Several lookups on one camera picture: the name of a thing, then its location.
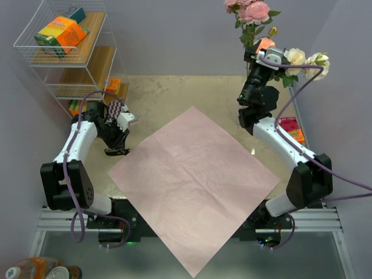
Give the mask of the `black ribbon gold lettering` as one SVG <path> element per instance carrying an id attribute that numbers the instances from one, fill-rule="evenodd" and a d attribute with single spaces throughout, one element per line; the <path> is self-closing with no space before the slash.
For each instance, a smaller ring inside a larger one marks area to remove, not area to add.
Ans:
<path id="1" fill-rule="evenodd" d="M 106 148 L 104 152 L 107 156 L 126 156 L 127 154 L 129 154 L 130 150 Z"/>

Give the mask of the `peach rose stem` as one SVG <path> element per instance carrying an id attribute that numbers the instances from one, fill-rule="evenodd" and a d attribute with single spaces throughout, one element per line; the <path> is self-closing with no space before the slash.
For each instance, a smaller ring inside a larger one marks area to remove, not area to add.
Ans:
<path id="1" fill-rule="evenodd" d="M 272 40 L 278 33 L 277 26 L 273 26 L 268 31 L 267 37 L 262 37 L 254 40 L 253 46 L 255 47 L 255 53 L 259 53 L 260 51 L 265 51 L 270 47 L 276 47 L 276 43 Z"/>

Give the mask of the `white rose stem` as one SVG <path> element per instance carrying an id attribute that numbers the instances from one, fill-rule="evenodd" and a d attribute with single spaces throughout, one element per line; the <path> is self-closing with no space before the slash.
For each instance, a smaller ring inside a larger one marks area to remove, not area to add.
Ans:
<path id="1" fill-rule="evenodd" d="M 291 48 L 284 51 L 284 58 L 291 65 L 310 65 L 310 66 L 322 66 L 323 71 L 314 79 L 314 81 L 319 81 L 324 79 L 329 72 L 330 59 L 327 52 L 318 52 L 306 58 L 304 51 L 298 48 Z M 318 69 L 313 68 L 289 68 L 285 69 L 284 75 L 282 77 L 275 77 L 275 80 L 282 80 L 283 87 L 289 87 L 294 81 L 298 81 L 298 76 L 303 73 L 306 79 L 310 80 L 319 72 Z"/>

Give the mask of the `pink rose stem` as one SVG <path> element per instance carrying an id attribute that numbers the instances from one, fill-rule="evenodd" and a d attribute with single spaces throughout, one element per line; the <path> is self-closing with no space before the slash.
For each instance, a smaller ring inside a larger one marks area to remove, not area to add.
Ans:
<path id="1" fill-rule="evenodd" d="M 230 0 L 224 1 L 224 6 L 228 14 L 235 17 L 235 29 L 243 28 L 246 20 L 246 8 L 252 1 Z"/>
<path id="2" fill-rule="evenodd" d="M 244 47 L 252 46 L 260 37 L 266 26 L 281 12 L 271 10 L 264 1 L 245 1 L 238 4 L 236 24 L 241 30 L 239 40 Z"/>

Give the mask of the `purple pink wrapping paper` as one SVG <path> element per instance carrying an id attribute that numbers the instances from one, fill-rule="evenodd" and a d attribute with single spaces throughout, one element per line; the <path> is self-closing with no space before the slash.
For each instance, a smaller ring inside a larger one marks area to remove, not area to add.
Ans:
<path id="1" fill-rule="evenodd" d="M 246 148 L 196 108 L 143 140 L 108 172 L 153 229 L 192 218 L 222 232 L 162 242 L 196 276 L 253 213 L 279 179 Z"/>

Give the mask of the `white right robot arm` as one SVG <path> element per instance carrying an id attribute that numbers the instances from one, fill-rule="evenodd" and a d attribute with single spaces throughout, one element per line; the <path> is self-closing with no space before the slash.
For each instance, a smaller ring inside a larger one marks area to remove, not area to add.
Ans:
<path id="1" fill-rule="evenodd" d="M 283 194 L 263 201 L 250 215 L 250 219 L 265 228 L 273 228 L 280 216 L 297 209 L 303 209 L 320 201 L 333 191 L 331 159 L 317 155 L 295 141 L 272 116 L 276 109 L 279 91 L 267 82 L 283 71 L 279 64 L 287 64 L 284 52 L 274 46 L 248 46 L 244 60 L 249 63 L 250 72 L 237 101 L 239 123 L 250 135 L 264 141 L 288 165 L 292 171 Z"/>

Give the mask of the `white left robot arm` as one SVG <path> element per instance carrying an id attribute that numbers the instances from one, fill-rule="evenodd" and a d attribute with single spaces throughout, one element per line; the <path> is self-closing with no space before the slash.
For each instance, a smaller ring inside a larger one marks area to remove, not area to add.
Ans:
<path id="1" fill-rule="evenodd" d="M 106 144 L 106 155 L 128 154 L 129 126 L 136 121 L 136 115 L 120 101 L 108 105 L 89 101 L 86 108 L 73 117 L 70 135 L 61 152 L 52 162 L 41 166 L 48 207 L 61 211 L 81 208 L 101 214 L 99 219 L 107 228 L 116 227 L 120 223 L 120 213 L 112 209 L 110 198 L 95 193 L 84 163 L 96 138 Z"/>

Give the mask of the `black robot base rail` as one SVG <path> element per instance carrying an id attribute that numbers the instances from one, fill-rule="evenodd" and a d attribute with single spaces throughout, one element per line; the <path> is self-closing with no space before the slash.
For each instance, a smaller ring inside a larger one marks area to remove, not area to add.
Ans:
<path id="1" fill-rule="evenodd" d="M 143 238 L 177 236 L 182 235 L 190 241 L 194 240 L 201 233 L 220 233 L 226 228 L 227 222 L 220 221 L 214 227 L 197 221 L 192 218 L 183 218 L 179 221 L 168 221 L 160 229 L 153 229 L 146 220 L 135 210 L 134 206 L 126 199 L 113 201 L 114 217 L 99 217 L 88 214 L 84 220 L 85 230 L 97 230 L 100 244 L 119 244 L 123 239 L 127 242 L 140 242 Z M 42 209 L 38 222 L 38 228 L 45 231 L 69 231 L 71 223 L 74 223 L 74 231 L 81 231 L 79 221 L 73 220 L 73 212 Z M 267 247 L 278 246 L 282 242 L 281 233 L 284 229 L 290 229 L 290 235 L 296 229 L 295 220 L 285 213 L 278 217 L 271 217 L 264 210 L 264 204 L 258 208 L 237 228 L 231 238 L 238 238 L 240 241 L 257 241 Z"/>

